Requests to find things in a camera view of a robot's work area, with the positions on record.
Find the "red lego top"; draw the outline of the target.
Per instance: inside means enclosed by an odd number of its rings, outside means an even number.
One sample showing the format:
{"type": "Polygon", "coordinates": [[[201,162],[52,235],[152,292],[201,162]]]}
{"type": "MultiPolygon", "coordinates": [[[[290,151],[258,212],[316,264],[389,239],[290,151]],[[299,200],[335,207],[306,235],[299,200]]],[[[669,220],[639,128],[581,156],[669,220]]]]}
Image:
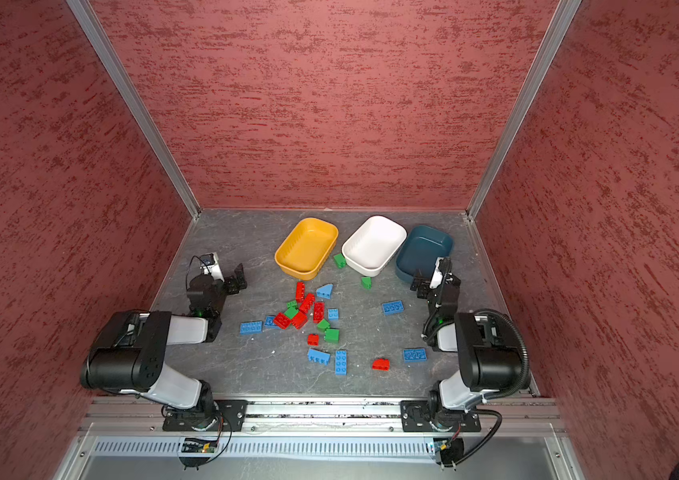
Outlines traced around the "red lego top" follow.
{"type": "Polygon", "coordinates": [[[305,297],[307,296],[306,286],[302,281],[299,281],[296,286],[295,300],[299,305],[303,304],[305,297]]]}

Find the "red sloped lego front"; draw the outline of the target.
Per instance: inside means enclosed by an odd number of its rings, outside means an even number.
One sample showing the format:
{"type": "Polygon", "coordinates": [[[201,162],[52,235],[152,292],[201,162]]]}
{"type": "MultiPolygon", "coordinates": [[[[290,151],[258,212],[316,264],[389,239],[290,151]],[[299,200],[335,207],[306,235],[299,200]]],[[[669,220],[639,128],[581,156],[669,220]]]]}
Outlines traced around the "red sloped lego front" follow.
{"type": "Polygon", "coordinates": [[[375,371],[389,371],[391,369],[391,362],[387,358],[377,358],[373,360],[371,368],[375,371]]]}

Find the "blue sloped lego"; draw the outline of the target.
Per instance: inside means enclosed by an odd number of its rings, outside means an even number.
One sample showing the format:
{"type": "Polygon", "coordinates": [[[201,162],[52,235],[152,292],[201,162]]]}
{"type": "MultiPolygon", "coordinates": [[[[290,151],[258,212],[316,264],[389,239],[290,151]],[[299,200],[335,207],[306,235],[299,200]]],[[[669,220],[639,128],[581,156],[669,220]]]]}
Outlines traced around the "blue sloped lego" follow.
{"type": "Polygon", "coordinates": [[[333,288],[334,288],[333,284],[331,283],[325,284],[317,288],[317,290],[315,291],[315,295],[318,298],[329,300],[332,296],[333,288]]]}

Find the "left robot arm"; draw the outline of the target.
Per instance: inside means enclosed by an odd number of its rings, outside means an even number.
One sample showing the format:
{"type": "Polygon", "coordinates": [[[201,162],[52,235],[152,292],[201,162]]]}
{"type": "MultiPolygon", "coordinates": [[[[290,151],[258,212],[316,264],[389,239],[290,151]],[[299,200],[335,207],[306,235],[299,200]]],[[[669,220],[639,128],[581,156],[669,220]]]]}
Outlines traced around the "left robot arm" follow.
{"type": "Polygon", "coordinates": [[[215,342],[226,298],[247,288],[241,264],[225,276],[214,253],[198,261],[200,273],[185,280],[190,313],[128,310],[113,314],[83,362],[83,388],[146,398],[161,405],[167,419],[191,430],[207,430],[223,422],[209,384],[165,363],[169,346],[215,342]]]}

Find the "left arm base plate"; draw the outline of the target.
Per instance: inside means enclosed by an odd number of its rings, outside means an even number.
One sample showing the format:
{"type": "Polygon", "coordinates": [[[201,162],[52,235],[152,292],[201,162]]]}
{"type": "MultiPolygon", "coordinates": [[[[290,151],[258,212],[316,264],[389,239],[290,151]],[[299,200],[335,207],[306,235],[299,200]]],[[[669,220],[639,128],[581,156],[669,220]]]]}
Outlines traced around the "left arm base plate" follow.
{"type": "Polygon", "coordinates": [[[239,432],[245,420],[249,402],[246,400],[213,400],[209,406],[190,409],[162,408],[164,432],[205,433],[219,429],[239,432]]]}

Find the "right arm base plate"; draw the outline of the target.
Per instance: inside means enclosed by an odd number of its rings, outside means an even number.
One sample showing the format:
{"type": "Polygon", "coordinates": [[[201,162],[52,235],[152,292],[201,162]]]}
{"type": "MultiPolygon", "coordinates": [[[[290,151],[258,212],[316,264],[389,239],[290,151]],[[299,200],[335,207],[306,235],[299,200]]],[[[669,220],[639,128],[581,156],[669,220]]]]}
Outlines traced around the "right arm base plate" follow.
{"type": "Polygon", "coordinates": [[[448,410],[431,406],[425,400],[403,400],[401,408],[401,425],[403,431],[433,433],[477,433],[481,431],[481,422],[474,413],[448,410]]]}

